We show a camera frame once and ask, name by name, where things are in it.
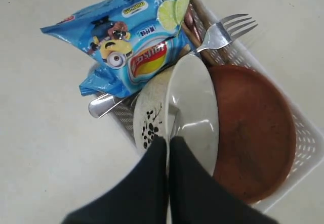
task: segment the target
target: lay's logo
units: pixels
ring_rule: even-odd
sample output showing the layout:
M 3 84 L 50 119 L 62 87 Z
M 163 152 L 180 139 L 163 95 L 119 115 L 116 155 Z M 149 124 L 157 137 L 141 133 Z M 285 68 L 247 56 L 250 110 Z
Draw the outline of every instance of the lay's logo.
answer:
M 144 11 L 145 9 L 148 8 L 148 3 L 144 0 L 132 5 L 131 7 L 129 8 L 125 8 L 123 11 L 122 11 L 122 16 L 124 18 L 129 18 L 130 16 L 134 15 L 134 14 L 137 14 L 139 12 L 142 12 Z
M 164 64 L 167 55 L 165 41 L 149 47 L 131 59 L 131 72 L 134 78 L 156 72 Z

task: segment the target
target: white basket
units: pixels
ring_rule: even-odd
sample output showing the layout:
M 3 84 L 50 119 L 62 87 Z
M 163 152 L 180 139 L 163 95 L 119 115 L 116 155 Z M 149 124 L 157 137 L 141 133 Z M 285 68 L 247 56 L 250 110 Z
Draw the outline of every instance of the white basket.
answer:
M 217 18 L 211 12 L 208 12 L 209 19 L 212 23 L 217 22 Z M 199 18 L 195 16 L 195 21 L 201 35 L 205 34 L 205 29 Z M 276 202 L 285 196 L 297 183 L 307 176 L 316 166 L 318 166 L 324 156 L 324 137 L 319 129 L 310 122 L 301 112 L 299 107 L 292 102 L 287 93 L 275 81 L 275 79 L 261 66 L 251 53 L 239 42 L 235 41 L 226 48 L 226 55 L 230 64 L 244 66 L 254 71 L 258 71 L 266 76 L 281 93 L 285 96 L 289 103 L 296 125 L 296 153 L 293 167 L 285 180 L 285 182 L 268 198 L 253 204 L 253 207 L 267 212 Z M 222 58 L 217 51 L 210 51 L 213 58 L 219 64 L 224 64 Z M 120 104 L 114 111 L 117 119 L 122 123 L 126 132 L 133 135 L 133 112 L 125 105 Z

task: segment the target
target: black floral pattern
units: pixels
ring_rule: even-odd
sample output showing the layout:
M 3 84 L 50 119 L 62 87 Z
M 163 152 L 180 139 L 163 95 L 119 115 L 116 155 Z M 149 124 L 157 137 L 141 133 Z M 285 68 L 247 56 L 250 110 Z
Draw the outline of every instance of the black floral pattern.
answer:
M 146 119 L 142 127 L 142 137 L 143 137 L 143 147 L 147 149 L 150 144 L 153 142 L 155 136 L 159 134 L 159 125 L 162 124 L 162 121 L 157 122 L 156 118 L 162 110 L 162 103 L 160 107 L 154 108 L 146 112 Z

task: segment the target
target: white floor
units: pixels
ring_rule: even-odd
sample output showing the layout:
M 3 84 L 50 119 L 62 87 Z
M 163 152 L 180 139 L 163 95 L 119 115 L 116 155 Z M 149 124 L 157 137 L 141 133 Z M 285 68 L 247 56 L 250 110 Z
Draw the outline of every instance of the white floor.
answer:
M 59 223 L 114 186 L 139 157 L 107 116 L 93 119 L 78 84 L 94 62 L 39 28 L 101 0 L 0 0 L 0 223 Z M 308 117 L 324 127 L 324 0 L 203 0 L 220 17 L 250 13 L 242 42 Z M 322 223 L 324 164 L 269 215 Z

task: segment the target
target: brown plate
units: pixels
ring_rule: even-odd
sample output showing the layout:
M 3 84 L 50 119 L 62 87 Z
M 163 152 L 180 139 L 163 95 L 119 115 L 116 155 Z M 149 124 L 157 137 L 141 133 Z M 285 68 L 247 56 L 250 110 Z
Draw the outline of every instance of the brown plate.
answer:
M 253 203 L 286 179 L 295 157 L 290 109 L 260 73 L 239 66 L 210 69 L 219 110 L 220 139 L 214 179 Z

